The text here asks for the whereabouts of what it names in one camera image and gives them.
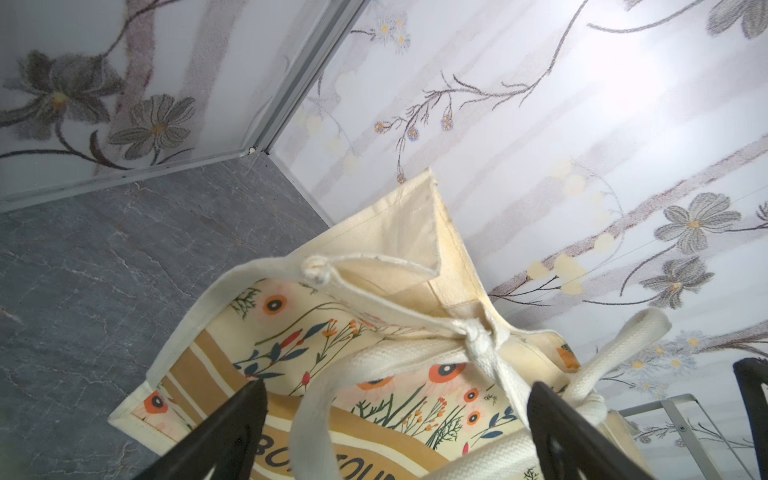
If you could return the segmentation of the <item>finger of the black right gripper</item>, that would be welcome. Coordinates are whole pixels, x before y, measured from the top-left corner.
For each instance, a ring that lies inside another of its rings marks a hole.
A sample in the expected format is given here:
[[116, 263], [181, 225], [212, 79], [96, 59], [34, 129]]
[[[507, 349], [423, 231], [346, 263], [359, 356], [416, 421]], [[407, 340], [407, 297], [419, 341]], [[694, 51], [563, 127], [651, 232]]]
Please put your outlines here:
[[767, 480], [767, 361], [745, 358], [733, 371], [748, 415], [760, 478]]

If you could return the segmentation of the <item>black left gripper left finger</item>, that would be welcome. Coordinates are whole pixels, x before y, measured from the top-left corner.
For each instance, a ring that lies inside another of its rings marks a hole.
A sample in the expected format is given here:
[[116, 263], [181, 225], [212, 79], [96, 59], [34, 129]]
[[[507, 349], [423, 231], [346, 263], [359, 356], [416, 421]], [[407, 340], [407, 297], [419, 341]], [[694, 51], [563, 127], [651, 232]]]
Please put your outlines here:
[[267, 413], [264, 383], [249, 382], [136, 478], [247, 480]]

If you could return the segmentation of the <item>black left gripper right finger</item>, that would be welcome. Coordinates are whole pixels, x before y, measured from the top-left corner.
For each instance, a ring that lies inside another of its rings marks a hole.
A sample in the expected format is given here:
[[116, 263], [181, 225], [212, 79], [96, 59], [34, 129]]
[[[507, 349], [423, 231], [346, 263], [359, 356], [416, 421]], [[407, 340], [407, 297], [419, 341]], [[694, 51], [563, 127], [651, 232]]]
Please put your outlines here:
[[536, 382], [527, 414], [546, 480], [651, 480], [552, 389]]

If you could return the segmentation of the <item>cream floral grocery tote bag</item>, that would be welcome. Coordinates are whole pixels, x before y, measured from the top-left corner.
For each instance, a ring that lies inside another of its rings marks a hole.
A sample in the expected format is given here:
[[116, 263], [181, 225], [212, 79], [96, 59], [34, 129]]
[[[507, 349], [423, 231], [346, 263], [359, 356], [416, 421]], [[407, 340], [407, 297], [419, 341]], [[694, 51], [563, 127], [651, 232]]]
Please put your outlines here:
[[589, 362], [494, 308], [430, 171], [195, 302], [110, 424], [165, 454], [249, 382], [254, 479], [536, 479], [526, 412], [550, 387], [643, 472], [596, 383], [670, 330], [642, 310]]

